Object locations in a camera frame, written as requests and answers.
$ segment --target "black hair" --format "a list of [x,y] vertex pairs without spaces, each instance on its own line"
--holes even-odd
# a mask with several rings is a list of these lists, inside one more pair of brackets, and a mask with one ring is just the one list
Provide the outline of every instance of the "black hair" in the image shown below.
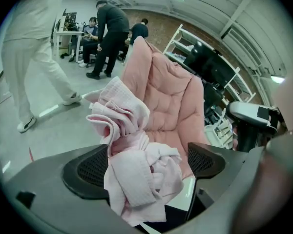
[[98,7],[98,5],[100,5],[100,4],[107,4],[107,1],[106,0],[98,1],[96,7]]
[[144,22],[144,23],[145,23],[145,25],[147,25],[147,24],[148,24],[148,20],[147,20],[146,18],[143,18],[143,19],[141,20],[141,22]]
[[95,21],[95,22],[97,22],[97,18],[96,18],[96,17],[91,17],[91,18],[89,19],[89,21]]

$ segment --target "white pants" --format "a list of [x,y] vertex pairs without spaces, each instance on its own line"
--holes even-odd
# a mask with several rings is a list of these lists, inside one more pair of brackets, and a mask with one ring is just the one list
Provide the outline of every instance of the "white pants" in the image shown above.
[[127,52],[127,55],[126,55],[126,58],[125,58],[125,61],[124,61],[124,65],[127,66],[127,62],[129,60],[129,57],[131,56],[132,54],[132,49],[133,49],[133,45],[129,44],[129,47],[128,47],[128,52]]
[[33,115],[24,84],[31,59],[39,64],[63,100],[70,98],[75,93],[64,71],[52,59],[49,38],[6,41],[2,49],[3,70],[15,106],[19,111],[19,118],[23,123],[27,123]]

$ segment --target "white shirt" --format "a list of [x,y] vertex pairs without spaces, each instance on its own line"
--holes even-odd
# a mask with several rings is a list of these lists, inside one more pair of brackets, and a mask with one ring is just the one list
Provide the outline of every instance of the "white shirt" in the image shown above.
[[62,0],[20,0],[4,40],[50,37],[61,2]]

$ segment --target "black sweater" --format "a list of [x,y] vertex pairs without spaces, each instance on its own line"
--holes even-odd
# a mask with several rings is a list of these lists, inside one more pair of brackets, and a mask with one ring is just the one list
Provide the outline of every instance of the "black sweater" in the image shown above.
[[103,39],[105,24],[109,32],[129,33],[129,21],[127,15],[121,9],[112,4],[107,4],[98,10],[98,38]]

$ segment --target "towel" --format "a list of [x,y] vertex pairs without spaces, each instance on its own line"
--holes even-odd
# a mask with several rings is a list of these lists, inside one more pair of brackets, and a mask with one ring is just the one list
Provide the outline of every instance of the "towel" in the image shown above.
[[149,109],[118,77],[84,98],[92,112],[86,119],[108,145],[104,188],[112,210],[131,226],[165,222],[164,206],[183,187],[178,150],[149,142]]

